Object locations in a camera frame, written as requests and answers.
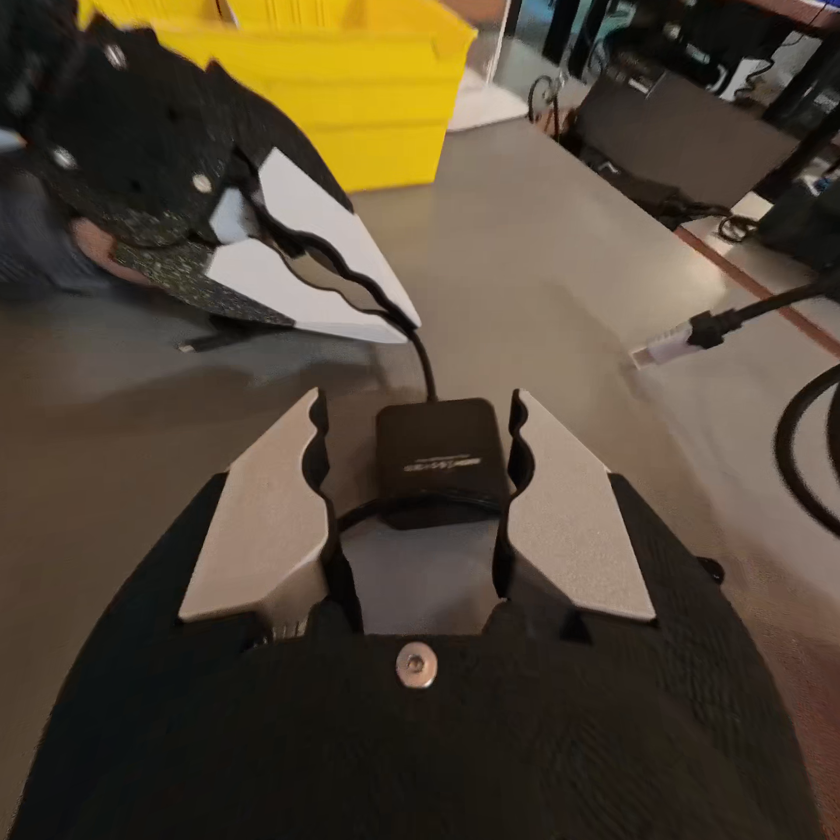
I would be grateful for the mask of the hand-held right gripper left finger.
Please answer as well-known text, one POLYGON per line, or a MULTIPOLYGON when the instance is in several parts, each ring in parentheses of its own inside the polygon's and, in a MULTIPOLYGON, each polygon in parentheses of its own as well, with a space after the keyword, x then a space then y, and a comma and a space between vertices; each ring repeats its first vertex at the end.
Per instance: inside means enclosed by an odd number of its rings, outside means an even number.
POLYGON ((178 612, 184 623, 252 613, 305 624, 329 593, 335 536, 327 403, 315 387, 228 468, 178 612))

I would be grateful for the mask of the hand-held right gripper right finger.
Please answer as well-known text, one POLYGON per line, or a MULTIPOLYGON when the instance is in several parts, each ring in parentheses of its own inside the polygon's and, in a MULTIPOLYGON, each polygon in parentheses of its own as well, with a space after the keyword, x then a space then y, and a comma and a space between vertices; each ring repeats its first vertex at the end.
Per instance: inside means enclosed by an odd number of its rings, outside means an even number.
POLYGON ((656 611, 613 490, 614 474, 530 392, 511 398, 514 492, 495 547, 500 598, 635 623, 656 611))

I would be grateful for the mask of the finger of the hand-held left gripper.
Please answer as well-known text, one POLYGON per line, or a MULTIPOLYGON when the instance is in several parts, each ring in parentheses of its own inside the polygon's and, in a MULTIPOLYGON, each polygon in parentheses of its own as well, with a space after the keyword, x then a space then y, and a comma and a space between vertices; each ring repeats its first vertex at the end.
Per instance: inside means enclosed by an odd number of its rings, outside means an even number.
POLYGON ((383 316, 357 309, 336 290, 310 285, 273 248, 253 238, 217 248, 206 276, 286 316, 303 332, 366 343, 408 343, 404 331, 383 316))
POLYGON ((284 233, 315 248, 341 277, 367 289, 397 321, 394 326, 421 327, 410 297, 355 211, 331 197, 279 150, 259 168, 259 185, 268 216, 284 233))

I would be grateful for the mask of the yellow plastic bin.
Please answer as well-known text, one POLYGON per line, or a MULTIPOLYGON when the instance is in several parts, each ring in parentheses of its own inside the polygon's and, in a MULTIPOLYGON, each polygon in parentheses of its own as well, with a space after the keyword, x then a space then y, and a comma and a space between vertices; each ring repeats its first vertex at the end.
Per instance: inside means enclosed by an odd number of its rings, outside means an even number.
POLYGON ((81 1, 216 60, 283 111, 347 193, 434 182, 476 30, 433 1, 81 1))

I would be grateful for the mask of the black hdmi adapter hub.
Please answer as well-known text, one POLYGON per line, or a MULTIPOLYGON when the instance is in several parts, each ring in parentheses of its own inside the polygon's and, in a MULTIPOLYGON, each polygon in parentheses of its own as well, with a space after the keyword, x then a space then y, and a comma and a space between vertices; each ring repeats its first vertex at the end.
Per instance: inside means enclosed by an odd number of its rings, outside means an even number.
POLYGON ((425 399, 378 415, 379 496, 340 516, 341 532, 373 517, 395 529, 479 521, 499 517, 507 504, 491 406, 478 399, 439 400, 423 342, 415 330, 406 336, 422 370, 425 399))

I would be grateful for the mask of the person's left forearm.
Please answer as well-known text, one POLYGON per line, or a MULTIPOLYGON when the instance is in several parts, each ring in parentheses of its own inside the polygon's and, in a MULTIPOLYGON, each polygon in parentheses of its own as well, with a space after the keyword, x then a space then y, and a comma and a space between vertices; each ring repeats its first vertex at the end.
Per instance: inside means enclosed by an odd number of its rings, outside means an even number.
POLYGON ((109 276, 75 245, 41 184, 13 165, 2 166, 2 303, 96 297, 111 288, 109 276))

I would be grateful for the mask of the person's left hand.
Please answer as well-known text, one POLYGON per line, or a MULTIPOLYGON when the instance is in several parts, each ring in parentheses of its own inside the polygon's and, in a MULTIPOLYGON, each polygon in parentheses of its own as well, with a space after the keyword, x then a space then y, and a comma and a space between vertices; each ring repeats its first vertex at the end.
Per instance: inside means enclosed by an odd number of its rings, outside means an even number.
POLYGON ((91 262, 111 276, 135 286, 152 288, 153 283, 144 274, 121 265, 112 257, 116 239, 84 217, 70 220, 70 235, 79 251, 91 262))

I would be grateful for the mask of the clear acrylic panel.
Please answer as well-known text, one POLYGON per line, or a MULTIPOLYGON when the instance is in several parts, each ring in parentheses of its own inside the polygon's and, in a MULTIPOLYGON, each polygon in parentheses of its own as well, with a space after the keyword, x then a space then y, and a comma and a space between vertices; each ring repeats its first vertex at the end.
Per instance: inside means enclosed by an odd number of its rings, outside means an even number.
POLYGON ((474 32, 447 134, 523 118, 525 101, 497 81, 502 49, 515 30, 521 3, 444 1, 444 5, 474 32))

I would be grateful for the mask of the black flat case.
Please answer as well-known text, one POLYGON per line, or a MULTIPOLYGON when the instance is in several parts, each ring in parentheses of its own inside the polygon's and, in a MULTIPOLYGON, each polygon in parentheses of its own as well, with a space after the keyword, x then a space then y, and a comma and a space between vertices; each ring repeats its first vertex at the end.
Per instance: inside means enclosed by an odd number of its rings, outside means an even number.
POLYGON ((611 64, 574 110, 564 144, 646 214, 675 227, 728 211, 797 140, 662 66, 611 64))

